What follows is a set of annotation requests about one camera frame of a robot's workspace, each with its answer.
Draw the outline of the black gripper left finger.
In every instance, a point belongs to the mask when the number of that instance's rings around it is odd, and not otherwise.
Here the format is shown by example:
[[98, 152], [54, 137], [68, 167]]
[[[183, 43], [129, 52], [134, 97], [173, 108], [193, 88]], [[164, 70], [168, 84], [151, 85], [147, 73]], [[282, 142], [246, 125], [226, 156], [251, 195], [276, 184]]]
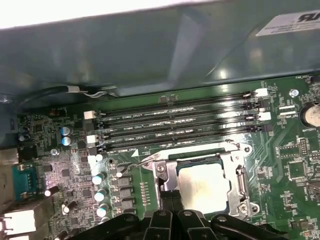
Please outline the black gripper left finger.
[[83, 240], [169, 240], [173, 192], [160, 193], [160, 209], [143, 219], [132, 213], [123, 213], [82, 233]]

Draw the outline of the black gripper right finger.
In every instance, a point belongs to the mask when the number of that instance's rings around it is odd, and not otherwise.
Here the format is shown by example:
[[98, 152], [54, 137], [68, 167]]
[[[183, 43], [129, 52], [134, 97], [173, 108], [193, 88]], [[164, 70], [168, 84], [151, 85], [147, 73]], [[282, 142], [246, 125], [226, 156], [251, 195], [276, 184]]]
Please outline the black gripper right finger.
[[228, 214], [219, 213], [206, 220], [200, 212], [185, 209], [178, 190], [171, 191], [171, 211], [188, 240], [286, 240], [287, 234], [271, 227], [257, 226]]

